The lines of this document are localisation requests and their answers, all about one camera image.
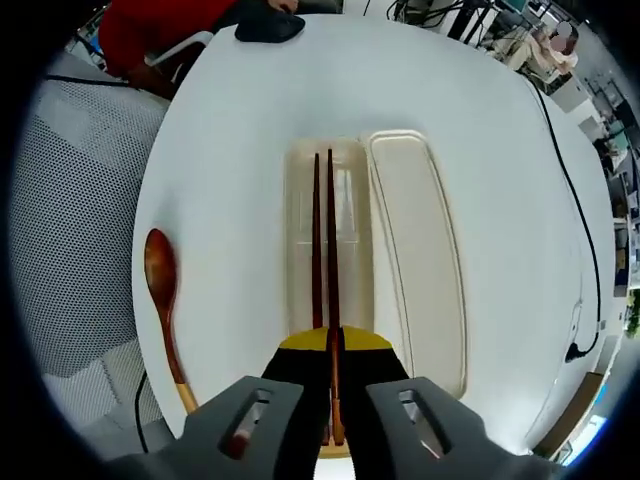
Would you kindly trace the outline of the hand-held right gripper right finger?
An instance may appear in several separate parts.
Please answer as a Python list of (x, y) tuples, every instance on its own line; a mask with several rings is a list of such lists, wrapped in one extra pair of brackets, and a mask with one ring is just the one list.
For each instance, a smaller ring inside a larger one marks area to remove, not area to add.
[(349, 326), (341, 334), (341, 415), (357, 478), (561, 478), (562, 467), (508, 452), (476, 412), (410, 377), (383, 337)]

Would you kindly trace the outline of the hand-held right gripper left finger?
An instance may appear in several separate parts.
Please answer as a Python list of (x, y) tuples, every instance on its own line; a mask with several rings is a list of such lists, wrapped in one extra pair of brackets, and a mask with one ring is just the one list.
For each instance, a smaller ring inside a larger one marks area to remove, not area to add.
[(325, 327), (286, 338), (263, 374), (190, 413), (166, 447), (119, 461), (122, 479), (311, 479), (329, 417)]

